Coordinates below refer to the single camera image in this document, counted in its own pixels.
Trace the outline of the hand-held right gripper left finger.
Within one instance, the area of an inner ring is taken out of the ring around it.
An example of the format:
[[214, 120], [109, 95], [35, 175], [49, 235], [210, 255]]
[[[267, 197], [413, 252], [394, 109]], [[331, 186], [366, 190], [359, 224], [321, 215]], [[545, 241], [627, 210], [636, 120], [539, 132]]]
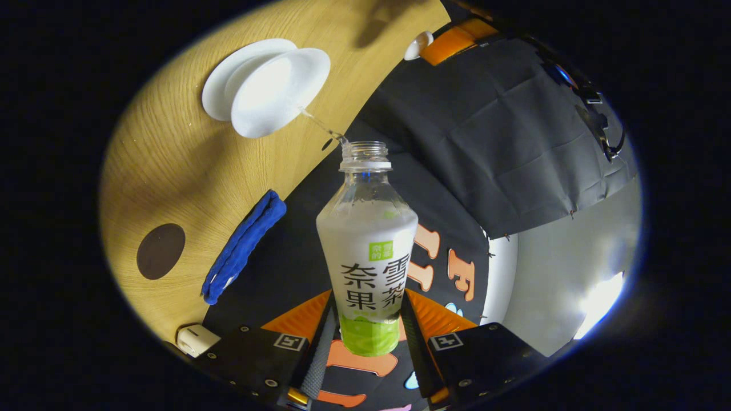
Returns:
[[338, 327], [332, 291], [254, 327], [240, 325], [198, 356], [198, 369], [255, 409], [309, 409], [318, 398]]

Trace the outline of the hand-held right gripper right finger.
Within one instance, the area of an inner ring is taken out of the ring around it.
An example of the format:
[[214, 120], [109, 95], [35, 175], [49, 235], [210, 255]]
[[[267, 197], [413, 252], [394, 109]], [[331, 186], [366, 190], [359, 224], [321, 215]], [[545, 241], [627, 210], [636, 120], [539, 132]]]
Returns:
[[476, 325], [418, 292], [400, 310], [419, 391], [430, 406], [481, 406], [549, 358], [499, 323]]

